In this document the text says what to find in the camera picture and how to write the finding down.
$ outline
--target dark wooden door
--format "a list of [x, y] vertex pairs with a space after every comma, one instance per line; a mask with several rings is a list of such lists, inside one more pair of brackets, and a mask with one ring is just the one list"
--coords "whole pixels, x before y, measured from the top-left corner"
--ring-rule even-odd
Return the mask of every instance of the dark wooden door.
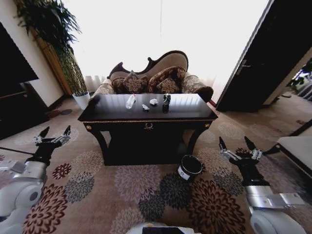
[[312, 46], [311, 0], [275, 0], [223, 91], [220, 111], [256, 111]]

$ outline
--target table leg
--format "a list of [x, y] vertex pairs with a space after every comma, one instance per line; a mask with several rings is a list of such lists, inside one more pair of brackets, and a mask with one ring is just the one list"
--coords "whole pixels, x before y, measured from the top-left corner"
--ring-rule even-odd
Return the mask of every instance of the table leg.
[[187, 152], [186, 153], [188, 155], [193, 154], [193, 150], [194, 150], [197, 139], [199, 138], [200, 134], [202, 134], [204, 131], [206, 131], [210, 127], [210, 125], [211, 125], [211, 122], [205, 128], [195, 129], [195, 131], [193, 132], [193, 134], [190, 138], [189, 144], [187, 146]]
[[103, 137], [101, 131], [88, 131], [89, 133], [91, 133], [92, 135], [94, 135], [94, 137], [97, 139], [98, 144], [101, 147], [102, 150], [102, 156], [103, 156], [103, 160], [105, 162], [104, 156], [108, 157], [108, 147], [107, 147], [107, 143], [105, 141], [105, 138]]

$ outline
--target door handle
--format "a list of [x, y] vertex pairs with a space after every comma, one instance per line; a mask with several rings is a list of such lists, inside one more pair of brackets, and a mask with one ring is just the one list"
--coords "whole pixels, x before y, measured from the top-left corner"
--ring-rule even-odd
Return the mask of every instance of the door handle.
[[150, 123], [150, 124], [145, 123], [144, 129], [146, 129], [146, 130], [152, 130], [152, 129], [154, 129], [154, 128], [153, 128], [153, 124], [152, 124], [152, 123]]
[[251, 67], [251, 65], [245, 65], [246, 62], [247, 62], [246, 59], [244, 59], [244, 60], [242, 61], [242, 63], [240, 64], [240, 66], [239, 66], [239, 68], [238, 68], [238, 70], [237, 70], [237, 72], [236, 72], [236, 75], [239, 75], [240, 72], [242, 71], [242, 69], [243, 69], [244, 67]]

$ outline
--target table drawer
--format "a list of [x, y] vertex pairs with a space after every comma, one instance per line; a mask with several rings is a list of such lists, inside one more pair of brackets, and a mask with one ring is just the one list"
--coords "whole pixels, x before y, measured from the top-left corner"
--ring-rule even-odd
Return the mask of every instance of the table drawer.
[[197, 129], [210, 125], [207, 121], [140, 121], [140, 122], [111, 122], [111, 123], [85, 123], [87, 130], [100, 131], [158, 131], [168, 129]]

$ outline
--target floral patterned carpet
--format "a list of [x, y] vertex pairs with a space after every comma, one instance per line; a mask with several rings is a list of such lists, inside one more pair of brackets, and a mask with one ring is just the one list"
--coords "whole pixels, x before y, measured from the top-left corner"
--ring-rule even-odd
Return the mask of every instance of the floral patterned carpet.
[[[67, 99], [49, 113], [50, 121], [0, 142], [3, 147], [34, 152], [33, 137], [46, 126], [50, 126], [48, 136], [72, 126], [71, 140], [53, 154], [44, 196], [27, 216], [25, 234], [125, 234], [151, 220], [192, 227], [203, 234], [251, 234], [241, 175], [219, 155], [218, 137], [232, 151], [247, 152], [244, 136], [268, 150], [311, 118], [312, 103], [292, 96], [281, 97], [257, 113], [216, 111], [219, 118], [195, 146], [194, 155], [204, 163], [204, 172], [193, 184], [181, 182], [177, 165], [105, 167], [98, 143], [77, 121], [81, 112], [73, 99]], [[109, 134], [103, 134], [109, 141]], [[11, 158], [23, 161], [27, 156], [0, 151], [0, 160]], [[306, 206], [287, 213], [311, 233], [311, 179], [280, 153], [262, 157], [258, 169], [275, 192], [298, 192], [303, 197]]]

